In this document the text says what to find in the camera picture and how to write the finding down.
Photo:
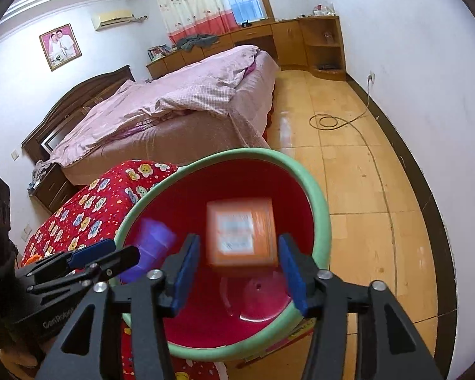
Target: air conditioner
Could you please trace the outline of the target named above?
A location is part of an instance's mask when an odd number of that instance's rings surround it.
[[[107,27],[127,24],[129,22],[142,22],[147,18],[147,16],[135,18],[130,10],[117,10],[97,14],[92,17],[92,21],[95,30],[99,31]]]

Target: power cord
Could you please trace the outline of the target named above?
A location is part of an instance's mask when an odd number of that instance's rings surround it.
[[[389,217],[389,225],[390,225],[390,233],[391,233],[391,242],[393,244],[393,254],[394,254],[394,296],[396,296],[396,293],[398,292],[398,264],[396,260],[396,238],[394,236],[394,224],[393,224],[393,217],[392,214],[390,213],[390,208],[389,208],[389,201],[387,200],[387,195],[385,193],[385,187],[383,185],[383,180],[382,177],[380,176],[380,171],[378,170],[378,165],[376,163],[375,156],[373,155],[373,152],[371,151],[371,147],[369,146],[368,142],[364,138],[363,134],[361,131],[352,123],[356,120],[358,120],[361,117],[364,117],[364,115],[369,111],[369,102],[370,102],[370,97],[369,97],[369,82],[371,81],[371,76],[368,76],[368,85],[366,92],[368,93],[368,102],[366,104],[366,110],[364,110],[360,115],[357,117],[351,119],[351,120],[345,120],[342,117],[336,117],[327,113],[317,113],[310,117],[309,119],[309,125],[311,125],[313,128],[321,131],[332,131],[332,130],[337,130],[342,127],[345,127],[346,125],[350,125],[355,131],[358,132],[358,134],[361,136],[364,144],[368,148],[368,151],[371,155],[371,159],[373,160],[373,165],[375,166],[376,174],[378,175],[378,180],[380,181],[380,187],[382,188],[382,195],[383,195],[383,201],[385,202],[385,208],[387,209],[387,216]],[[313,125],[312,121],[316,118],[319,118],[318,123],[319,125]],[[326,119],[331,119],[332,123],[327,124],[324,123],[324,120]]]

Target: pink blanket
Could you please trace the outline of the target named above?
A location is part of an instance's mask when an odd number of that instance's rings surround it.
[[[229,107],[236,87],[257,55],[252,45],[235,47],[147,84],[125,82],[115,95],[88,115],[53,150],[50,161],[68,167],[130,130],[140,130],[189,110],[231,116],[236,130],[249,125]]]

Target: tiled floor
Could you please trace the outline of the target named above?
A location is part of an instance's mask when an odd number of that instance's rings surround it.
[[[421,210],[401,163],[371,114],[355,122],[370,145],[383,181],[393,240],[380,180],[361,136],[349,126],[324,132],[308,123],[315,113],[349,119],[364,109],[346,82],[282,71],[276,79],[269,145],[302,163],[328,200],[330,269],[352,283],[385,281],[433,353],[437,328],[433,257]],[[345,380],[353,379],[355,371],[355,333],[355,316],[349,316]],[[246,368],[229,368],[229,379],[300,379],[310,340],[305,338]]]

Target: corner shelf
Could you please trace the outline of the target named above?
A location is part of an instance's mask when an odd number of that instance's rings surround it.
[[[324,78],[325,80],[346,81],[345,70],[319,70],[317,67],[310,67],[309,72],[313,77]]]
[[[318,78],[327,80],[346,80],[345,51],[338,16],[301,18],[304,45],[306,48],[308,70]],[[319,70],[323,65],[333,69]]]

